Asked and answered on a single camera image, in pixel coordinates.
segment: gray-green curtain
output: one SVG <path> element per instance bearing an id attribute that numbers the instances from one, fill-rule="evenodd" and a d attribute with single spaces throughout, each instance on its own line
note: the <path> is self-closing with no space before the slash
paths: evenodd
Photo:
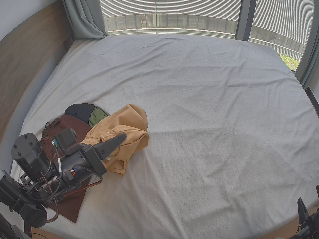
<path id="1" fill-rule="evenodd" d="M 308 88 L 309 82 L 319 64 L 319 0 L 314 0 L 314 15 L 305 52 L 301 58 L 295 76 L 304 89 Z"/>
<path id="2" fill-rule="evenodd" d="M 100 0 L 62 0 L 75 39 L 108 36 L 105 30 Z"/>

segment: clothing pile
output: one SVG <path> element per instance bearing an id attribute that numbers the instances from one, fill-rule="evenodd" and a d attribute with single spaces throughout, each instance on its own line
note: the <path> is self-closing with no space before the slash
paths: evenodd
<path id="1" fill-rule="evenodd" d="M 108 172 L 125 174 L 128 162 L 133 154 L 141 151 L 148 145 L 148 121 L 146 112 L 136 106 L 127 104 L 122 109 L 110 115 L 102 108 L 92 104 L 74 104 L 69 106 L 61 118 L 46 124 L 42 132 L 42 139 L 51 138 L 66 128 L 71 128 L 77 135 L 77 143 L 95 145 L 105 142 L 121 134 L 126 134 L 125 141 L 113 151 L 106 160 L 105 167 Z M 41 146 L 48 158 L 54 160 L 54 149 L 50 142 L 40 140 Z M 82 182 L 87 186 L 89 178 Z M 76 222 L 85 190 L 78 191 L 64 197 L 58 202 L 59 213 L 72 222 Z"/>

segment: fitted sheet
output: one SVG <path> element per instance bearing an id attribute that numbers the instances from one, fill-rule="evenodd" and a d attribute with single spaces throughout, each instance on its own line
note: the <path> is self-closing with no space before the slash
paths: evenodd
<path id="1" fill-rule="evenodd" d="M 319 120 L 271 47 L 171 34 L 77 41 L 21 133 L 40 138 L 74 103 L 110 114 L 136 104 L 150 141 L 124 176 L 87 191 L 76 224 L 43 227 L 64 238 L 256 238 L 295 218 L 299 197 L 317 202 Z"/>

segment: tan fabric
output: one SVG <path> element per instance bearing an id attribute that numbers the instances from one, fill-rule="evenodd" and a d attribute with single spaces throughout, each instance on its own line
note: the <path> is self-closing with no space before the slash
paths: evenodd
<path id="1" fill-rule="evenodd" d="M 146 112 L 136 105 L 127 104 L 96 124 L 81 143 L 95 145 L 126 133 L 121 146 L 109 155 L 109 160 L 104 160 L 109 172 L 124 174 L 132 155 L 148 145 L 147 127 Z"/>

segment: grass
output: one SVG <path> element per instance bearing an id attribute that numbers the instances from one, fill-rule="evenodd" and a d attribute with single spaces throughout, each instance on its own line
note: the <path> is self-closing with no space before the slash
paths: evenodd
<path id="1" fill-rule="evenodd" d="M 279 54 L 279 56 L 291 70 L 296 71 L 300 61 L 283 54 Z"/>

